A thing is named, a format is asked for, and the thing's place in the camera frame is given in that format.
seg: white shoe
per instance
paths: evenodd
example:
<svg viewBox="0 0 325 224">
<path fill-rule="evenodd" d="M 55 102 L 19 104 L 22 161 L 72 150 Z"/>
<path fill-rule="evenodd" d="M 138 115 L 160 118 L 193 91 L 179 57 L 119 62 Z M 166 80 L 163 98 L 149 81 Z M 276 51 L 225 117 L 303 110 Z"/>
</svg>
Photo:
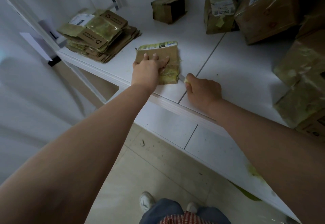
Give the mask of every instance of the white shoe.
<svg viewBox="0 0 325 224">
<path fill-rule="evenodd" d="M 199 206 L 198 206 L 197 203 L 195 203 L 195 202 L 190 202 L 190 203 L 187 205 L 186 211 L 191 212 L 191 213 L 193 213 L 193 214 L 196 214 L 197 211 L 198 211 L 198 208 L 199 208 Z"/>
<path fill-rule="evenodd" d="M 140 196 L 140 207 L 143 213 L 146 213 L 149 209 L 152 208 L 152 206 L 155 204 L 155 200 L 153 196 L 147 192 L 144 191 Z"/>
</svg>

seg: hand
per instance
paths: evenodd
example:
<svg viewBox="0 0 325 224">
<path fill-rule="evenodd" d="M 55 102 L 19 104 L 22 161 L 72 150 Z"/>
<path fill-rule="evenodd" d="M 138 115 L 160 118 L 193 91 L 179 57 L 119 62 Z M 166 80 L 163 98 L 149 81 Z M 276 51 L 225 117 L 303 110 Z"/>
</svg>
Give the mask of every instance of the hand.
<svg viewBox="0 0 325 224">
<path fill-rule="evenodd" d="M 168 61 L 169 57 L 159 60 L 157 54 L 149 60 L 148 54 L 145 53 L 140 63 L 133 63 L 131 85 L 143 86 L 151 95 L 159 83 L 160 69 L 164 68 Z"/>
<path fill-rule="evenodd" d="M 209 114 L 209 106 L 222 99 L 221 85 L 213 80 L 196 78 L 192 73 L 188 74 L 185 84 L 190 103 L 199 110 Z"/>
</svg>

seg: forearm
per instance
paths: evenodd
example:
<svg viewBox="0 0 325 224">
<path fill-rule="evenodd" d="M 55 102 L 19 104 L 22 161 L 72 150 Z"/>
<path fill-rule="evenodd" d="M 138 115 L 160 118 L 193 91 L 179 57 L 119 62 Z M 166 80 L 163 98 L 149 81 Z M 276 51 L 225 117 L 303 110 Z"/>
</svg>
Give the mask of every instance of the forearm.
<svg viewBox="0 0 325 224">
<path fill-rule="evenodd" d="M 133 85 L 45 146 L 0 188 L 0 218 L 22 220 L 43 208 L 52 221 L 83 223 L 149 96 Z"/>
<path fill-rule="evenodd" d="M 303 223 L 320 221 L 325 197 L 325 148 L 288 127 L 225 100 L 209 107 L 271 188 Z"/>
</svg>

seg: pants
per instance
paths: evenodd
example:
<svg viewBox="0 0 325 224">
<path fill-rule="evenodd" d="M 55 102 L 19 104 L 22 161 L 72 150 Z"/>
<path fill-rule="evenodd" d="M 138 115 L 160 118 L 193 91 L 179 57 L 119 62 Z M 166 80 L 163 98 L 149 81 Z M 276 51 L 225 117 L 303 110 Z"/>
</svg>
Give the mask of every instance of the pants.
<svg viewBox="0 0 325 224">
<path fill-rule="evenodd" d="M 140 224 L 157 224 L 166 216 L 183 214 L 184 211 L 178 202 L 162 198 L 142 216 Z M 213 223 L 231 224 L 228 218 L 214 207 L 199 207 L 196 215 Z"/>
</svg>

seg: person's left hand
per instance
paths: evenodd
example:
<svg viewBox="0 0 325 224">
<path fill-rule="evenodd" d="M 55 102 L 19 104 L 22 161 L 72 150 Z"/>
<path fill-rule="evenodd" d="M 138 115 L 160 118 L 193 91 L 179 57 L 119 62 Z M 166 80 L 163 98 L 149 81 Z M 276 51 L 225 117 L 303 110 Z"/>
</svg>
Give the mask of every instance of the person's left hand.
<svg viewBox="0 0 325 224">
<path fill-rule="evenodd" d="M 157 54 L 149 60 L 148 54 L 144 54 L 144 58 L 140 63 L 133 63 L 133 74 L 131 85 L 140 85 L 152 94 L 159 83 L 159 71 L 168 63 L 169 57 L 158 59 Z"/>
</svg>

